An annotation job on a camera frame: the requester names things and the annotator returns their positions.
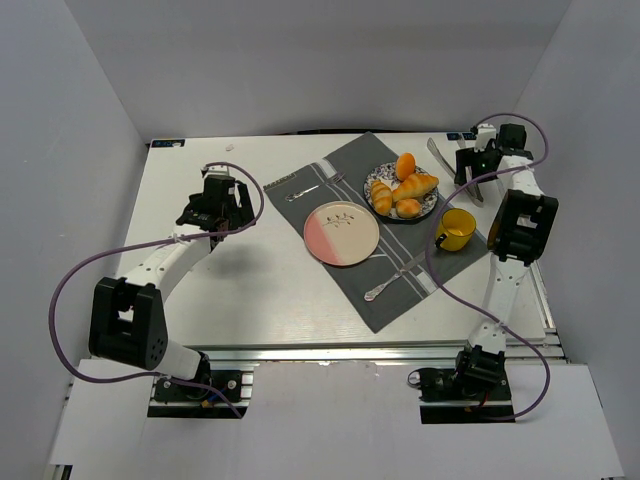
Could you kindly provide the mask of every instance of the bread roll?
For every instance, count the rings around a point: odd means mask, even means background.
[[[396,161],[396,177],[404,182],[416,170],[416,159],[410,153],[403,153]]]
[[[373,209],[380,215],[389,215],[391,211],[391,189],[380,180],[376,180],[371,185],[371,201]]]
[[[396,213],[400,218],[413,218],[420,213],[420,202],[407,198],[396,203]]]
[[[412,173],[393,191],[393,201],[422,197],[438,186],[438,177]]]

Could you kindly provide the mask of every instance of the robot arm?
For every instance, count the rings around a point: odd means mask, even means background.
[[[203,192],[189,197],[176,220],[172,234],[177,242],[156,249],[121,278],[105,277],[96,285],[91,354],[182,380],[207,382],[210,370],[204,354],[168,338],[163,304],[187,272],[224,237],[184,241],[180,237],[235,230],[253,220],[254,214],[247,186],[230,177],[226,168],[205,168],[202,174]]]
[[[476,135],[475,147],[456,152],[456,184],[466,183],[467,167],[476,178],[532,163],[521,125],[502,125],[497,138],[493,126],[479,125]],[[518,289],[531,263],[542,255],[558,209],[558,201],[544,195],[531,169],[491,179],[498,179],[506,194],[487,240],[492,255],[482,307],[500,324],[481,318],[458,355],[454,384],[467,391],[491,391],[503,379],[506,335],[501,326],[509,323]]]

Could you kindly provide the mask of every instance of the white tabletop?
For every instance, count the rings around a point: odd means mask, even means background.
[[[152,148],[140,184],[126,244],[166,237],[188,202],[202,191],[200,168],[227,161],[247,169],[266,185],[306,164],[318,161],[358,135],[310,135],[187,139],[184,147]],[[445,134],[377,135],[396,153],[411,152],[417,164],[440,178],[441,194],[453,181],[426,149],[433,137],[450,161],[458,148]],[[245,181],[241,174],[239,179]],[[482,186],[485,206],[462,194],[454,205],[470,211],[487,235],[500,204],[494,184]],[[254,210],[258,194],[250,187]],[[292,346],[400,344],[464,341],[478,314],[437,291],[377,334],[364,324],[303,240],[266,200],[258,225],[227,238],[195,266],[165,304],[169,335],[185,345]],[[126,254],[123,275],[149,251]],[[464,298],[480,304],[489,274],[489,256],[447,283]],[[542,339],[543,305],[531,275],[520,287],[511,324],[528,339]]]

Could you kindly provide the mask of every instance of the decorative plate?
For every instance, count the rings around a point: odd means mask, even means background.
[[[416,166],[415,173],[427,175],[426,170],[418,166]],[[391,190],[395,190],[398,187],[398,185],[402,183],[400,180],[398,180],[398,177],[396,177],[396,163],[395,162],[384,163],[382,165],[377,166],[376,168],[371,170],[371,172],[369,172],[369,175],[367,175],[367,178],[364,181],[364,198],[367,200],[367,203],[369,203],[369,205],[371,206],[371,209],[374,212],[375,212],[375,209],[373,208],[373,202],[371,201],[371,185],[373,185],[373,182],[375,182],[376,180],[380,180],[385,185],[391,187]],[[416,200],[420,202],[420,213],[415,217],[401,218],[396,213],[396,207],[391,207],[391,212],[389,212],[389,215],[387,215],[386,218],[392,218],[393,220],[402,220],[405,222],[410,222],[418,218],[424,217],[427,213],[433,210],[433,208],[436,206],[436,203],[438,202],[438,187],[431,190],[424,197],[416,198]]]
[[[329,265],[360,263],[373,253],[379,240],[374,216],[351,202],[321,205],[304,223],[304,243],[314,257]]]

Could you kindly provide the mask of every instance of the white panel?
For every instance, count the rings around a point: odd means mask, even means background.
[[[569,0],[67,0],[145,139],[468,128],[516,104]]]
[[[421,425],[419,392],[405,383],[410,367],[265,364],[256,371],[254,397],[242,420],[147,419],[137,448],[106,465],[96,449],[74,466],[71,479],[622,475],[589,370],[551,368],[549,396],[527,420]],[[516,408],[529,405],[543,383],[542,367],[513,366],[508,374]]]
[[[69,379],[49,298],[74,264],[121,244],[144,145],[62,0],[0,2],[0,66],[0,478],[30,480],[42,478]],[[105,270],[64,292],[59,332],[74,361]]]
[[[638,85],[640,3],[576,1],[517,108],[552,144],[536,172],[560,201],[541,262],[554,318],[589,364],[629,478],[640,478]]]
[[[141,371],[108,360],[82,360],[78,369],[98,378]],[[76,380],[49,462],[74,465],[96,452],[109,459],[120,458],[135,449],[147,418],[152,384],[152,377],[111,385]]]

